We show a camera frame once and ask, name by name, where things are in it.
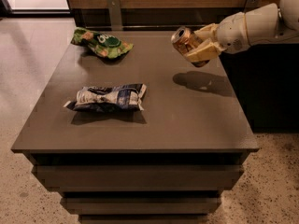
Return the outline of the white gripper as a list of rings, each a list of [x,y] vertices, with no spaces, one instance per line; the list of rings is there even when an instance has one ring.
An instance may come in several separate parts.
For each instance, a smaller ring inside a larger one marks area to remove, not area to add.
[[[184,55],[191,63],[209,61],[219,56],[223,51],[236,54],[249,48],[243,12],[228,16],[219,25],[211,23],[194,31],[194,33],[204,41],[197,48]]]

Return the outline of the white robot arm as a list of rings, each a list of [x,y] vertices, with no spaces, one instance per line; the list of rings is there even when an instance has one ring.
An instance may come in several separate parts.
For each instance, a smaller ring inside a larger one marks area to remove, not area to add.
[[[238,12],[219,24],[209,24],[194,34],[198,47],[184,57],[190,63],[207,62],[222,52],[236,54],[261,44],[288,44],[299,34],[299,0],[280,0],[248,12]]]

